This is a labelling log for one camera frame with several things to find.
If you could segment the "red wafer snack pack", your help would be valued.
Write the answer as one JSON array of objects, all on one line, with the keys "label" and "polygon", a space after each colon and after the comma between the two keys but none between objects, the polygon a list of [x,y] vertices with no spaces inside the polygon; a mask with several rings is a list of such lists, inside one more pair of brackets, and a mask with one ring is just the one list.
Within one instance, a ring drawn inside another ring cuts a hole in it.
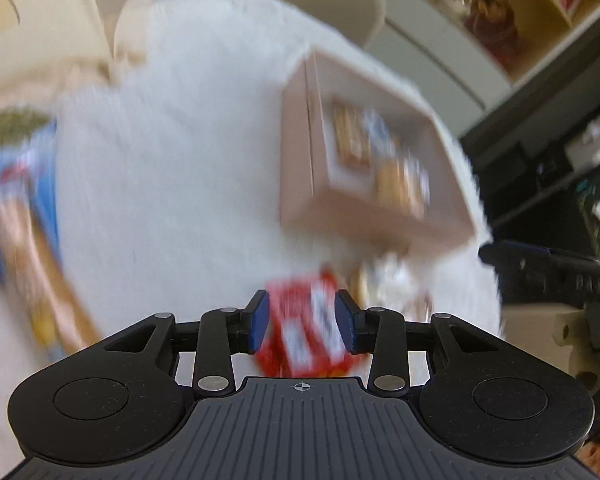
[{"label": "red wafer snack pack", "polygon": [[256,353],[264,376],[344,376],[365,361],[343,344],[335,316],[338,289],[329,269],[268,283],[270,322]]}]

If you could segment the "small orange candy packet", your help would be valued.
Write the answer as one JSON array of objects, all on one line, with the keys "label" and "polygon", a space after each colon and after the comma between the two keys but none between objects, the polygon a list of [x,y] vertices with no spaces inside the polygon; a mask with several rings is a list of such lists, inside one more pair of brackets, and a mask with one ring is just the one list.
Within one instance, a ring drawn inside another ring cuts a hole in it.
[{"label": "small orange candy packet", "polygon": [[385,158],[376,167],[375,197],[381,205],[422,219],[430,203],[427,171],[411,155]]}]

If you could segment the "square biscuit clear pack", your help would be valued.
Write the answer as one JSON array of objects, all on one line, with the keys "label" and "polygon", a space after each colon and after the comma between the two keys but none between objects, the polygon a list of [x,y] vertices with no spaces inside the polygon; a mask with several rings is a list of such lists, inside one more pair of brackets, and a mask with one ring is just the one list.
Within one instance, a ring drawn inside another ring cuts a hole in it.
[{"label": "square biscuit clear pack", "polygon": [[0,198],[0,267],[33,340],[51,359],[102,339],[22,196]]}]

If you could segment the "round cracker clear pack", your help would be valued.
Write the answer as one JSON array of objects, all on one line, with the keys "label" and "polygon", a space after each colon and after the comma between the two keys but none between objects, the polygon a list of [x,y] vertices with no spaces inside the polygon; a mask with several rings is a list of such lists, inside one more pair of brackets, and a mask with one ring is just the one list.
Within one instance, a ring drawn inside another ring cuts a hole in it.
[{"label": "round cracker clear pack", "polygon": [[353,170],[370,171],[370,135],[364,108],[333,100],[332,123],[340,164]]}]

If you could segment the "rice cracker red-trim pack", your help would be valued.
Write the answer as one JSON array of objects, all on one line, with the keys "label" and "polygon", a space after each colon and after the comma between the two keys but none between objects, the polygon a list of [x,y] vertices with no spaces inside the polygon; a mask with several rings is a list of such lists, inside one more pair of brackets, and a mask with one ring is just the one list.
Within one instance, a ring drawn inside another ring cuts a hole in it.
[{"label": "rice cracker red-trim pack", "polygon": [[348,279],[349,292],[363,309],[383,307],[400,312],[410,322],[427,322],[431,296],[406,255],[386,252],[362,261]]}]

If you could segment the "blue seaweed snack bag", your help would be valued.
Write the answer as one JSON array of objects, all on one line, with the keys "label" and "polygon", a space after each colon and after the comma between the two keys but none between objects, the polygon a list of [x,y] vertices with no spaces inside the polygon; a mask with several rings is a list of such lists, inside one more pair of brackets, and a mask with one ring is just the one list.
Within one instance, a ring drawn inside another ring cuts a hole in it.
[{"label": "blue seaweed snack bag", "polygon": [[56,212],[57,118],[32,107],[0,110],[0,188],[24,197],[53,250],[59,249]]}]

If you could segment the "white knitted tablecloth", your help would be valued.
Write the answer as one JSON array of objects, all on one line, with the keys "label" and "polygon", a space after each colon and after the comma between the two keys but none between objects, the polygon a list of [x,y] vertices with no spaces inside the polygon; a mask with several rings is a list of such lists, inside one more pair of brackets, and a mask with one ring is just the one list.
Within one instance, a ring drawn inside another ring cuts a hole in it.
[{"label": "white knitted tablecloth", "polygon": [[81,64],[0,91],[0,108],[58,119],[62,266],[102,336],[242,306],[276,278],[370,254],[280,226],[282,91],[311,48],[436,114],[413,81],[277,0],[158,0],[143,32],[145,62],[115,84]]}]

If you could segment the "pink open gift box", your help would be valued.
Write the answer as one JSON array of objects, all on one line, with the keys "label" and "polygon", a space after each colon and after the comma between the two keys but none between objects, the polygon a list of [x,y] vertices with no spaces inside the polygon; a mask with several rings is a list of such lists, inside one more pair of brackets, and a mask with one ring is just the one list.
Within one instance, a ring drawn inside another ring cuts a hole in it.
[{"label": "pink open gift box", "polygon": [[283,91],[279,220],[416,254],[444,254],[476,235],[432,117],[319,50]]}]

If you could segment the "brown plush toy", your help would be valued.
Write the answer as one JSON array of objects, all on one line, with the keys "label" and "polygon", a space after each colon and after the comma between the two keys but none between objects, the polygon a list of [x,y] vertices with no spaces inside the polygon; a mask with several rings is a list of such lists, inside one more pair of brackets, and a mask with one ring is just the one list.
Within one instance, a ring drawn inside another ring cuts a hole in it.
[{"label": "brown plush toy", "polygon": [[464,21],[480,44],[506,70],[516,62],[519,32],[515,13],[506,0],[476,0]]}]

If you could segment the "white sideboard cabinet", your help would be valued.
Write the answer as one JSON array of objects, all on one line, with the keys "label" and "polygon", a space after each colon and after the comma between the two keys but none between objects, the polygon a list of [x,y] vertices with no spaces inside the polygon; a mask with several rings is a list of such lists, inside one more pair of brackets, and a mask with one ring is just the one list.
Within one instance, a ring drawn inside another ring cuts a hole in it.
[{"label": "white sideboard cabinet", "polygon": [[510,91],[507,77],[464,38],[460,40],[458,73],[391,22],[385,22],[367,52],[417,86],[457,138],[481,122]]}]

